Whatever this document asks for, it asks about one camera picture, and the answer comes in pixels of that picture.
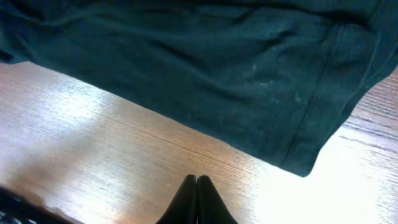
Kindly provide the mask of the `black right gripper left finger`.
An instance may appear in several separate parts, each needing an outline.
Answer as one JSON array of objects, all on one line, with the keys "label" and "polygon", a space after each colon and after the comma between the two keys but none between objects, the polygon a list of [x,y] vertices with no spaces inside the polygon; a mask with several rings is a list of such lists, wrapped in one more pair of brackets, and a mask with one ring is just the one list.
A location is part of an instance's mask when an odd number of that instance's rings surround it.
[{"label": "black right gripper left finger", "polygon": [[197,179],[187,175],[157,224],[197,223]]}]

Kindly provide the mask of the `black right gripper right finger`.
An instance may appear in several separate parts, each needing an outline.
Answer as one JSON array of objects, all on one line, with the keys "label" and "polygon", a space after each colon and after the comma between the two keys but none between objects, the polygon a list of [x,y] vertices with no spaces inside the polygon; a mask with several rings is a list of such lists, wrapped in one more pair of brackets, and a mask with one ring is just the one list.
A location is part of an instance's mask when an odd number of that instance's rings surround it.
[{"label": "black right gripper right finger", "polygon": [[197,179],[197,215],[199,224],[238,224],[207,175]]}]

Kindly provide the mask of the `dark green t-shirt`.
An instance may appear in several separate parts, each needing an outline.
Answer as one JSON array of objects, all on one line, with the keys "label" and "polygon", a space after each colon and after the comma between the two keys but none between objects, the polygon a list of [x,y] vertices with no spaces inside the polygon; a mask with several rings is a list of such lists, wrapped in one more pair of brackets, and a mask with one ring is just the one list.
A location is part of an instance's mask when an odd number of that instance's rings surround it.
[{"label": "dark green t-shirt", "polygon": [[392,0],[1,1],[1,62],[30,61],[305,177],[397,66]]}]

